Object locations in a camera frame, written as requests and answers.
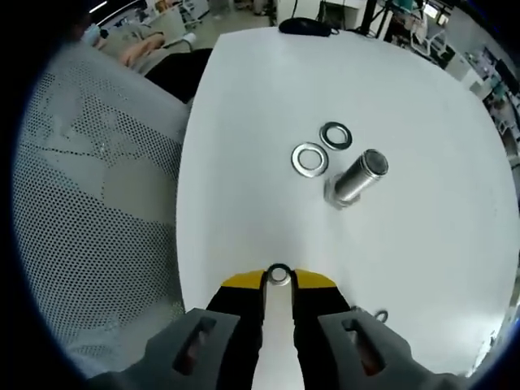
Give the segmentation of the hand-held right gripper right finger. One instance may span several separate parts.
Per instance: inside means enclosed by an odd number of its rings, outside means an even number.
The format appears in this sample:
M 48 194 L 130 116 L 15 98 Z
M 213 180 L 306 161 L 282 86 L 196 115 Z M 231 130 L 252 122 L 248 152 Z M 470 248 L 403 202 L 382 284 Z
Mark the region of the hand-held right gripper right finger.
M 326 276 L 292 272 L 294 345 L 307 389 L 465 389 L 453 374 L 416 362 L 409 343 L 351 307 Z

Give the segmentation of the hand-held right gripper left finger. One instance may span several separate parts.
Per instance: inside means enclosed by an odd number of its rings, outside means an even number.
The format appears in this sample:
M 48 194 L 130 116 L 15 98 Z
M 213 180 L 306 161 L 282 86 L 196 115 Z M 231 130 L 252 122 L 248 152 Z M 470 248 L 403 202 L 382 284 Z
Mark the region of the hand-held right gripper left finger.
M 267 273 L 222 282 L 205 309 L 192 309 L 153 336 L 126 370 L 89 379 L 89 389 L 250 389 L 262 347 Z

